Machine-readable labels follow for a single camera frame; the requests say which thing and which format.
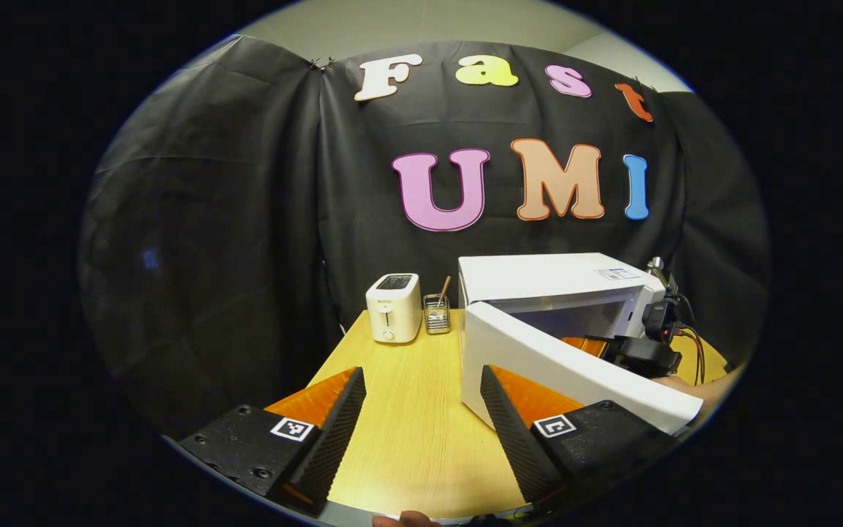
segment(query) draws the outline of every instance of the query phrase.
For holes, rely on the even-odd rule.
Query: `wooden table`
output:
[[[525,506],[494,430],[461,403],[458,310],[452,330],[408,344],[372,339],[364,311],[310,384],[349,367],[364,368],[366,398],[328,500],[379,514],[414,509],[429,517],[467,517]],[[695,345],[678,374],[694,380]],[[705,381],[724,375],[723,358],[705,343]]]

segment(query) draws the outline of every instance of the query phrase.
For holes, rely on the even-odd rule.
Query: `metal mesh cup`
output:
[[[440,294],[425,294],[421,298],[424,306],[424,327],[428,334],[448,333],[451,331],[451,301],[444,297],[438,306]]]

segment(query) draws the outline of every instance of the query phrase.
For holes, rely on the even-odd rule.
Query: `black fabric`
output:
[[[339,338],[313,214],[320,76],[231,37],[148,97],[98,165],[84,307],[113,376],[176,439],[301,389]]]
[[[361,63],[407,53],[424,62],[389,81],[397,93],[354,100]],[[455,79],[473,54],[505,58],[518,84]],[[592,96],[556,92],[549,64],[581,72]],[[617,83],[643,96],[653,122]],[[768,251],[749,170],[712,119],[693,94],[657,94],[551,51],[442,42],[321,70],[229,37],[148,97],[101,160],[80,241],[85,313],[113,376],[176,439],[304,387],[382,274],[418,273],[437,293],[460,256],[599,251],[636,267],[661,256],[700,332],[738,360],[759,334]],[[562,166],[575,144],[598,148],[604,216],[520,220],[511,142],[522,138],[545,141]],[[452,209],[462,194],[448,156],[465,148],[491,154],[482,216],[459,231],[419,228],[392,160],[435,154],[432,199]],[[648,164],[644,220],[623,214],[625,154]],[[456,306],[457,280],[449,297]]]

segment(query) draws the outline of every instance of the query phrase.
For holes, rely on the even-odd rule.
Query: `pink letter u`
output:
[[[431,190],[431,169],[438,164],[434,154],[396,157],[392,167],[402,183],[405,217],[426,231],[459,231],[473,225],[483,214],[483,163],[490,153],[478,148],[454,150],[449,156],[461,169],[461,206],[442,210],[435,206]]]

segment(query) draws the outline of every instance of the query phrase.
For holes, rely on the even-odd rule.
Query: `white toaster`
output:
[[[372,338],[379,343],[411,343],[422,326],[419,276],[385,274],[366,291]]]

